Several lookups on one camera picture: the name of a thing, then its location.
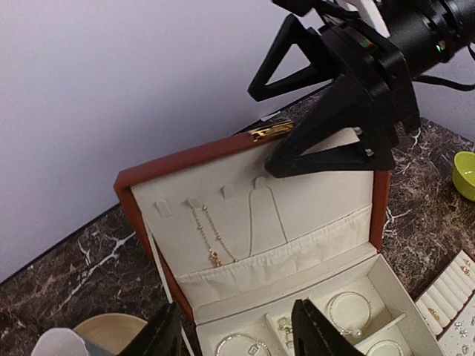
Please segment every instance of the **jewelry box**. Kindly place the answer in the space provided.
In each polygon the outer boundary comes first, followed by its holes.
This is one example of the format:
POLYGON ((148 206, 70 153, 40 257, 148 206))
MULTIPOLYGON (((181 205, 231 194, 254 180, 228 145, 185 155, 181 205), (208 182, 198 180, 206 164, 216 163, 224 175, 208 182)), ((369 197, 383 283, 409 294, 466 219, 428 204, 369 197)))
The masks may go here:
MULTIPOLYGON (((115 190, 204 356, 293 356, 289 316, 309 298, 365 355, 442 356, 378 254, 388 172, 277 179, 264 161, 291 122, 123 171, 115 190)), ((346 129, 316 150, 358 138, 346 129)))

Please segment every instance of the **white wall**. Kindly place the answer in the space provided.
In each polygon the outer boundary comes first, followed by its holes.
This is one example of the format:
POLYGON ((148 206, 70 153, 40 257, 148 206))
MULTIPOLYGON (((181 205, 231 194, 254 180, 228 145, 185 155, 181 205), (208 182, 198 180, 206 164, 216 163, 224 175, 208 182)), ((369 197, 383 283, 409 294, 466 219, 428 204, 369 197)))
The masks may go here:
POLYGON ((120 170, 303 95, 246 93, 286 14, 270 0, 3 1, 0 281, 115 204, 120 170))
MULTIPOLYGON (((475 62, 464 49, 456 54, 450 63, 438 65, 427 74, 473 84, 475 62)), ((475 141, 474 91, 463 93, 443 87, 416 84, 416 93, 423 117, 475 141)))

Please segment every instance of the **green bowl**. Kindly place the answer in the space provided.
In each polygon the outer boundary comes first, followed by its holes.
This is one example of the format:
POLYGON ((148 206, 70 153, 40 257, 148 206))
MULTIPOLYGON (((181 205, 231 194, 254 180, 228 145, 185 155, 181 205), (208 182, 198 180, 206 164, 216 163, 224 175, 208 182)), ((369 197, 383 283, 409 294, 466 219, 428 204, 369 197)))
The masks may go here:
POLYGON ((465 198, 475 202, 475 154, 459 152, 454 162, 452 180, 455 188, 465 198))

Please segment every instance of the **cream velvet lining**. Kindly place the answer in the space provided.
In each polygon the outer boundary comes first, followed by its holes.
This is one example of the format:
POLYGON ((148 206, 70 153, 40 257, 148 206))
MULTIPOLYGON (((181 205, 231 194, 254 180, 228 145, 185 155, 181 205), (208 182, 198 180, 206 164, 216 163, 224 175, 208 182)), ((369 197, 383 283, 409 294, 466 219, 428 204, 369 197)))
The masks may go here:
POLYGON ((367 243, 372 205, 262 254, 177 277, 194 308, 259 289, 367 243))
MULTIPOLYGON (((264 170, 273 147, 273 143, 260 146, 132 187, 142 217, 175 276, 212 267, 189 199, 208 206, 226 247, 238 260, 282 246, 286 239, 290 243, 371 204, 373 172, 276 179, 264 170), (226 186, 233 187, 231 197, 223 196, 226 186), (158 202, 168 206, 171 216, 160 213, 158 202)), ((223 265, 229 264, 231 258, 214 241, 206 218, 203 214, 200 218, 223 265)))

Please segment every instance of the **gold pendant necklace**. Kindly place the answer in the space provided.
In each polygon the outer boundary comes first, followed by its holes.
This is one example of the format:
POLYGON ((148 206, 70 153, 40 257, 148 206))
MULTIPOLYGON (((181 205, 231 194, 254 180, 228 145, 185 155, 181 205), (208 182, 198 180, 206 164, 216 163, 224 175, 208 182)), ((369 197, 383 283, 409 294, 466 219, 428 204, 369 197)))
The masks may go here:
MULTIPOLYGON (((230 250, 228 250, 227 246, 224 244, 223 242, 223 238, 221 237, 221 235, 219 234, 219 232, 217 232, 217 229, 216 229, 216 226, 214 225, 213 223, 213 220, 211 218, 211 215, 209 215, 209 211, 208 211, 208 207, 206 205, 202 205, 201 206, 201 209, 200 209, 206 219, 208 220, 208 223, 209 225, 211 226, 211 229, 213 230, 213 233, 215 235, 215 239, 216 241, 218 241, 221 246, 223 247, 224 251, 228 254, 228 256, 231 258, 232 262, 233 263, 236 263, 238 261, 238 259, 236 257, 234 257, 231 253, 230 250)), ((203 242, 205 243, 207 249, 208 249, 208 252, 209 252, 209 260, 211 261, 211 264, 214 268, 217 268, 217 267, 221 267, 223 265, 223 263, 221 262, 221 259, 219 258, 219 256, 217 255, 217 252, 215 250, 213 250, 213 248, 211 247, 211 244, 209 243, 209 240, 208 240, 208 237, 206 236, 206 233, 204 231, 204 227, 203 227, 203 224, 201 223, 201 220, 200 220, 200 217, 198 216, 198 212, 197 212, 197 209, 195 208, 191 208, 191 212, 193 213, 193 218, 194 218, 194 221, 196 222, 196 225, 197 225, 197 229, 198 231, 201 233, 201 237, 203 238, 203 242)))

